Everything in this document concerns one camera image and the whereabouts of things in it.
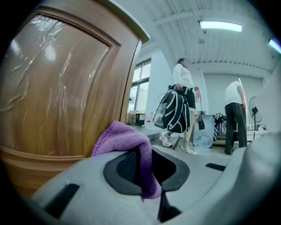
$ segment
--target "backpack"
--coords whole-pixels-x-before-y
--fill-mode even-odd
[[[189,131],[189,108],[184,95],[168,90],[156,109],[153,122],[156,127],[175,133]]]

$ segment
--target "black rubber pad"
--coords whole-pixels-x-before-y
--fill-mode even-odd
[[[79,189],[79,185],[69,184],[65,186],[44,208],[44,210],[52,215],[53,217],[59,219],[63,211]]]
[[[225,166],[214,164],[214,163],[208,163],[206,167],[209,167],[211,169],[217,170],[217,171],[224,171]]]

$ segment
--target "black slot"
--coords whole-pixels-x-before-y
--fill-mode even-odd
[[[65,186],[44,208],[44,210],[52,215],[53,217],[59,219],[63,211],[79,189],[76,184],[69,184]]]
[[[205,166],[217,171],[224,171],[225,169],[225,166],[214,164],[214,163],[208,163]]]
[[[118,193],[141,195],[140,152],[136,147],[106,163],[104,178]],[[152,173],[164,191],[179,189],[187,180],[190,170],[183,161],[152,148]]]
[[[181,214],[181,211],[179,211],[174,206],[171,206],[167,200],[166,193],[162,192],[161,194],[161,201],[160,201],[160,207],[158,212],[158,220],[161,223],[164,223],[170,219],[173,219],[174,217]]]

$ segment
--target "purple microfiber cloth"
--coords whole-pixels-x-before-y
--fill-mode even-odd
[[[129,126],[113,121],[109,128],[99,137],[92,151],[98,156],[112,151],[126,151],[139,147],[140,177],[143,181],[142,197],[155,199],[161,196],[161,186],[151,171],[152,149],[149,139]]]

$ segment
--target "fluorescent light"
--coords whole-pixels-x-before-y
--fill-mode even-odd
[[[224,29],[242,32],[243,26],[234,23],[218,22],[218,21],[201,21],[201,29]]]
[[[270,40],[269,45],[281,54],[281,47],[275,40]]]

